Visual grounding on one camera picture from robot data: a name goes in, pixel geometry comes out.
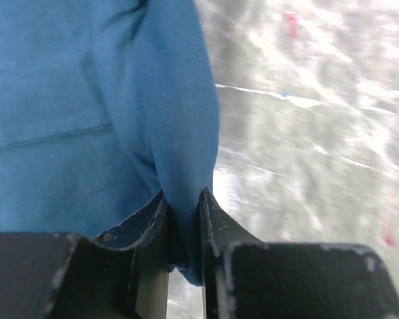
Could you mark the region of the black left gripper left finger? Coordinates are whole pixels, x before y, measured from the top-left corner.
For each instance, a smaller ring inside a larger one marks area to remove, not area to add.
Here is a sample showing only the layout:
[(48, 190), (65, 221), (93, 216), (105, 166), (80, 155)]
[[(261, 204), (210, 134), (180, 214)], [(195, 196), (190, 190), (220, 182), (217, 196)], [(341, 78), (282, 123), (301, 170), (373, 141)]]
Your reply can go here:
[(158, 194), (93, 240), (0, 233), (0, 318), (165, 318), (167, 208)]

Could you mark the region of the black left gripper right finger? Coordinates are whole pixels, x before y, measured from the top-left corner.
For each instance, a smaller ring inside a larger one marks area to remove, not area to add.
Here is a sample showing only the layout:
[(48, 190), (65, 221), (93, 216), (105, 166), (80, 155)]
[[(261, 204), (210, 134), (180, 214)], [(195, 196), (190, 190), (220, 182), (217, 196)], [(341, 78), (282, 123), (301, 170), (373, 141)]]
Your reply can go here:
[(206, 318), (399, 318), (385, 263), (366, 245), (266, 243), (199, 198)]

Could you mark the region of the blue t shirt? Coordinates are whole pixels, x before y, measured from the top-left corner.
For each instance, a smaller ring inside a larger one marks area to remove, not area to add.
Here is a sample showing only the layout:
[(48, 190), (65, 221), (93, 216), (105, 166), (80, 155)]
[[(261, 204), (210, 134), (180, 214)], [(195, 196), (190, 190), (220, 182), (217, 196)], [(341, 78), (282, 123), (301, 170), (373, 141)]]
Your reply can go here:
[(0, 232), (95, 237), (163, 192), (200, 285), (218, 139), (193, 1), (0, 1)]

